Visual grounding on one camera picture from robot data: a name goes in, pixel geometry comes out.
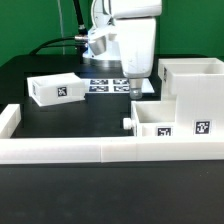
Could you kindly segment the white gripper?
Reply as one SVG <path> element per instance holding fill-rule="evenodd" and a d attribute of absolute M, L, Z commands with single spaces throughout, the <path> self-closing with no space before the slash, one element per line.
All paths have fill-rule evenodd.
<path fill-rule="evenodd" d="M 117 21 L 117 38 L 124 76 L 130 79 L 130 97 L 142 98 L 142 79 L 151 74 L 154 59 L 156 19 Z"/>

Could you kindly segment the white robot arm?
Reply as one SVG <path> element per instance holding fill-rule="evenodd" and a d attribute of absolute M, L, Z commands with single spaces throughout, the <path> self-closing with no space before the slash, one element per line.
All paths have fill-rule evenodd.
<path fill-rule="evenodd" d="M 151 75 L 156 39 L 156 16 L 162 0 L 93 0 L 92 27 L 84 61 L 99 66 L 119 65 L 129 81 L 130 97 L 142 97 L 143 79 Z"/>

